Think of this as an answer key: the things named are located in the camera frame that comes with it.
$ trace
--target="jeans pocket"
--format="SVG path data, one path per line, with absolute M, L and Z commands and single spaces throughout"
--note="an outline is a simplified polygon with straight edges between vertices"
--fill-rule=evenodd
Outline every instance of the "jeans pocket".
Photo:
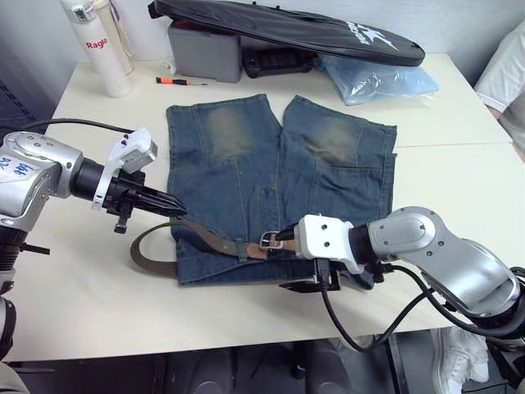
M 183 199 L 189 210 L 188 220 L 222 237 L 248 239 L 240 171 L 235 158 L 212 166 L 172 169 L 169 192 Z
M 355 226 L 379 218 L 383 169 L 317 165 L 308 212 L 350 221 Z

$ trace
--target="white logo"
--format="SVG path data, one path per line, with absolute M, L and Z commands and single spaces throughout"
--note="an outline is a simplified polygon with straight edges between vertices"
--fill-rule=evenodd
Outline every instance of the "white logo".
M 361 44 L 370 45 L 370 43 L 374 42 L 374 39 L 379 39 L 386 45 L 392 47 L 396 51 L 399 51 L 394 45 L 392 45 L 392 42 L 390 42 L 388 39 L 385 38 L 385 35 L 381 33 L 380 31 L 370 29 L 367 26 L 354 24 L 352 22 L 346 22 L 346 25 L 350 28 L 350 31 L 354 33 L 355 37 L 359 40 Z

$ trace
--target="belt buckle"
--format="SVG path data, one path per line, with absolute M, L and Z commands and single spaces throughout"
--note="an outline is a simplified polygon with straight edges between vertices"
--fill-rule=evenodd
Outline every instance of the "belt buckle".
M 285 247 L 284 241 L 276 241 L 275 237 L 279 234 L 278 231 L 266 231 L 261 235 L 259 241 L 260 250 L 277 250 L 283 249 Z

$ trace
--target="denim shorts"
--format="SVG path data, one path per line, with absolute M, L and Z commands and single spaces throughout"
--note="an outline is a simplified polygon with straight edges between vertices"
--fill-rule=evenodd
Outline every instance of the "denim shorts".
M 219 236 L 258 242 L 307 213 L 355 226 L 391 210 L 396 130 L 296 96 L 283 126 L 265 94 L 167 109 L 168 191 L 188 220 Z M 313 263 L 289 252 L 269 260 L 209 254 L 191 230 L 173 227 L 180 284 L 311 277 Z M 368 286 L 371 276 L 364 275 Z

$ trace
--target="blue plastic bag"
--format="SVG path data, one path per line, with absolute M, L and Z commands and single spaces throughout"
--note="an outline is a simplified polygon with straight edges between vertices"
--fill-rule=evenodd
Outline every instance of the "blue plastic bag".
M 439 85 L 421 67 L 387 66 L 319 55 L 346 105 L 437 91 Z

